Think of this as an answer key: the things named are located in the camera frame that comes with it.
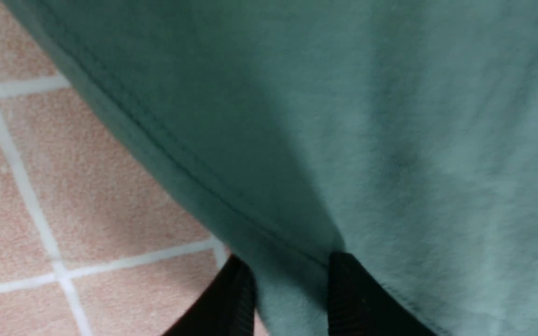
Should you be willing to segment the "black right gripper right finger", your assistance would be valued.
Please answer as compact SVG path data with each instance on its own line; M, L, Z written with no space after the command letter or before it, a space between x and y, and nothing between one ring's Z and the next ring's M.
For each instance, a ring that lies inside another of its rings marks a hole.
M350 253L329 257L327 324L330 336L433 336Z

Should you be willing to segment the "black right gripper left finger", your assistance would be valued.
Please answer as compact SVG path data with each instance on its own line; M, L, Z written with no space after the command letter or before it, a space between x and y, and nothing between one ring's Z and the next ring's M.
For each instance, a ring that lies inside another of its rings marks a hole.
M198 300L166 330L165 336L252 336L256 283L252 270L235 255Z

